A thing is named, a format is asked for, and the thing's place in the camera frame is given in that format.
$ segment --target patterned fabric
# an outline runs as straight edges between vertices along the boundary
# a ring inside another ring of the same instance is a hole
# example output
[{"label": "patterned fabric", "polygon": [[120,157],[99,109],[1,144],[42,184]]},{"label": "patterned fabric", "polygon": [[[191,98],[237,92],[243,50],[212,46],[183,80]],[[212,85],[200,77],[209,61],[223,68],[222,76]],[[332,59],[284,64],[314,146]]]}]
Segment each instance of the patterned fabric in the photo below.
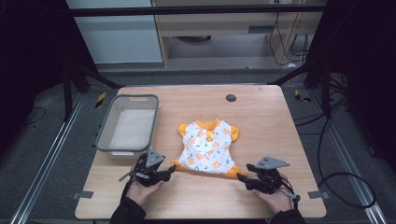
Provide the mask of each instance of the patterned fabric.
[{"label": "patterned fabric", "polygon": [[238,137],[239,130],[223,120],[203,122],[196,120],[180,124],[184,149],[178,160],[172,161],[179,170],[195,170],[209,174],[236,177],[244,173],[235,165],[230,155],[230,144]]}]

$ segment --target gray floor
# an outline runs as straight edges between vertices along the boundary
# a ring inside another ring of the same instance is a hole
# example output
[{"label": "gray floor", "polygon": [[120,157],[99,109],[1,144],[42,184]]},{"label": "gray floor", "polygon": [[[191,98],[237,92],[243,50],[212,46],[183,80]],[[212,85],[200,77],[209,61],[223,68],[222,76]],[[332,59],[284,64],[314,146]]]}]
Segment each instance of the gray floor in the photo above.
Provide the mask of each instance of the gray floor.
[{"label": "gray floor", "polygon": [[[300,63],[298,57],[296,60],[294,64],[298,66]],[[291,69],[286,65],[275,63],[268,42],[262,36],[212,36],[210,41],[200,43],[186,43],[174,38],[166,68],[136,69],[133,72],[103,75],[125,85],[263,84],[283,77]],[[320,91],[320,87],[305,91],[302,80],[304,75],[294,78],[282,87],[296,124],[309,120],[299,118],[320,113],[315,101],[308,103],[294,97],[294,91],[298,89],[313,100],[318,98],[317,92]],[[74,211],[78,201],[71,196],[74,192],[83,189],[96,150],[94,146],[96,135],[110,99],[116,95],[117,90],[111,90],[93,79],[90,79],[90,83],[92,87],[88,93],[74,95],[74,99],[81,99],[82,104],[55,163],[50,167],[48,178],[35,198],[29,216],[31,222],[91,223],[76,219]],[[99,109],[94,108],[97,97],[102,91],[107,93],[104,104]],[[332,104],[335,104],[344,97],[335,94],[332,98]],[[396,205],[396,198],[393,196],[396,175],[383,159],[370,155],[369,146],[348,107],[348,104],[341,105],[332,111],[332,128],[324,134],[320,148],[320,166],[325,175],[348,171],[351,165],[352,168],[355,167],[361,177],[375,189],[379,209],[375,211],[381,212],[385,220],[370,220],[369,217],[372,217],[370,213],[373,213],[373,210],[353,208],[330,193],[332,197],[324,200],[327,215],[308,222],[396,223],[396,214],[393,212]],[[12,218],[35,180],[35,175],[62,128],[63,118],[62,86],[56,86],[37,95],[35,109],[10,146],[12,154],[6,161],[2,161],[0,220],[5,223]],[[317,162],[319,134],[316,133],[320,132],[323,124],[324,119],[318,119],[297,128],[317,182],[321,177]],[[337,144],[334,133],[341,137],[343,143],[341,147],[344,147],[350,155],[349,164],[345,163],[343,154],[340,153],[340,144]],[[343,198],[353,203],[360,203],[358,196],[360,184],[356,184],[353,178],[336,177],[330,180],[329,184]],[[320,189],[323,192],[329,191],[326,187]]]}]

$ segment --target wooden table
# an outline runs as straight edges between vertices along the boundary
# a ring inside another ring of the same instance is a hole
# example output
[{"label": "wooden table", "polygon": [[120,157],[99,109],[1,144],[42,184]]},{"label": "wooden table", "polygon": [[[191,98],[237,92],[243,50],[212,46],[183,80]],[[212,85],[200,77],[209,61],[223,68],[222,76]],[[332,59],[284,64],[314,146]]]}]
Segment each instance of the wooden table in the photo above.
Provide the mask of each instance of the wooden table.
[{"label": "wooden table", "polygon": [[[300,194],[299,209],[304,217],[324,217],[322,199],[309,199],[307,192],[318,190],[303,146],[294,127],[282,90],[278,86],[161,86],[130,87],[121,93],[155,94],[160,99],[155,149],[164,155],[159,170],[181,154],[180,123],[196,119],[223,119],[239,128],[231,144],[232,158],[250,177],[247,163],[255,164],[263,156],[289,161],[279,168]],[[234,94],[235,102],[226,96]],[[81,219],[109,219],[120,202],[126,174],[132,161],[114,161],[97,151],[84,190],[93,191],[90,199],[80,198],[76,216]],[[144,205],[146,219],[175,218],[264,218],[274,214],[268,206],[237,179],[218,175],[176,171],[162,189]]]}]

